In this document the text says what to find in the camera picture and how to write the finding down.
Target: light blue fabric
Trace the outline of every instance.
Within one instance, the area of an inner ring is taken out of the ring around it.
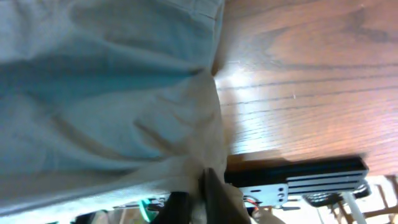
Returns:
[[[194,194],[204,167],[222,178],[223,4],[0,1],[0,223]]]

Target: wood grain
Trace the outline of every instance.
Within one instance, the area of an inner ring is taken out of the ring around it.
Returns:
[[[361,154],[398,173],[398,1],[231,0],[216,84],[229,169]]]

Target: black wheel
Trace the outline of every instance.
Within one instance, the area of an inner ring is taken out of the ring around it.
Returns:
[[[372,194],[371,187],[366,180],[353,192],[356,199],[365,198]]]
[[[326,205],[333,205],[342,200],[339,194],[329,193],[304,195],[303,198],[307,203],[316,208]]]
[[[371,188],[366,180],[363,180],[363,183],[353,192],[356,199],[367,197],[371,193]],[[316,208],[326,205],[334,205],[343,200],[340,194],[330,193],[304,195],[303,198],[307,203]]]

